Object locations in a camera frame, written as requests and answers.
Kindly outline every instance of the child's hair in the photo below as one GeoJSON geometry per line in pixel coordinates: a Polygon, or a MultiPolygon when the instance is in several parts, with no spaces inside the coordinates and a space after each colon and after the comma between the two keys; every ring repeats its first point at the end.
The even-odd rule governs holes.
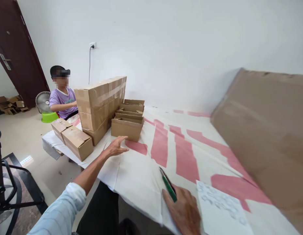
{"type": "Polygon", "coordinates": [[[59,65],[52,66],[50,69],[50,75],[52,79],[57,74],[57,70],[65,70],[65,68],[59,65]]]}

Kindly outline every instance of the green plastic stool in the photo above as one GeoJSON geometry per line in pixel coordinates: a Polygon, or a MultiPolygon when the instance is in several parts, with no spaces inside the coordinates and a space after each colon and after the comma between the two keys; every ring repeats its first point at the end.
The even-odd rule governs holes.
{"type": "Polygon", "coordinates": [[[41,121],[44,122],[44,123],[51,123],[54,120],[57,120],[59,118],[59,116],[57,115],[56,112],[54,112],[54,113],[42,112],[41,115],[42,115],[41,121]]]}

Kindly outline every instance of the power cord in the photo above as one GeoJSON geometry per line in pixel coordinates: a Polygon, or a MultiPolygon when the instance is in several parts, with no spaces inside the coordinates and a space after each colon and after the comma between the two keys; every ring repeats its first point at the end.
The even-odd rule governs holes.
{"type": "Polygon", "coordinates": [[[90,51],[91,49],[94,49],[95,46],[92,45],[90,48],[89,48],[89,72],[88,72],[88,85],[89,85],[89,82],[90,82],[90,51]]]}

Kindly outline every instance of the door lock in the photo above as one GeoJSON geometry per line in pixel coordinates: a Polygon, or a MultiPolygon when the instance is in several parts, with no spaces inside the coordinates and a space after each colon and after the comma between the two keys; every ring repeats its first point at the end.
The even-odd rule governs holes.
{"type": "Polygon", "coordinates": [[[7,68],[9,71],[11,71],[12,69],[11,69],[11,67],[10,67],[9,64],[8,64],[8,61],[11,61],[11,60],[10,60],[10,59],[6,59],[6,58],[4,57],[3,54],[0,54],[0,57],[1,57],[1,59],[3,60],[3,63],[5,64],[6,68],[7,68]]]}

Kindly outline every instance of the dark pants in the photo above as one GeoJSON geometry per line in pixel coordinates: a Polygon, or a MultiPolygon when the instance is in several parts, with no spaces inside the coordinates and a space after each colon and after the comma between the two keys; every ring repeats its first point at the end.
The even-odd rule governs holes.
{"type": "Polygon", "coordinates": [[[119,195],[103,182],[99,183],[76,232],[79,235],[118,234],[119,195]]]}
{"type": "Polygon", "coordinates": [[[67,116],[66,118],[64,118],[64,120],[68,120],[69,118],[73,117],[74,115],[78,114],[78,110],[75,112],[72,112],[69,116],[67,116]]]}

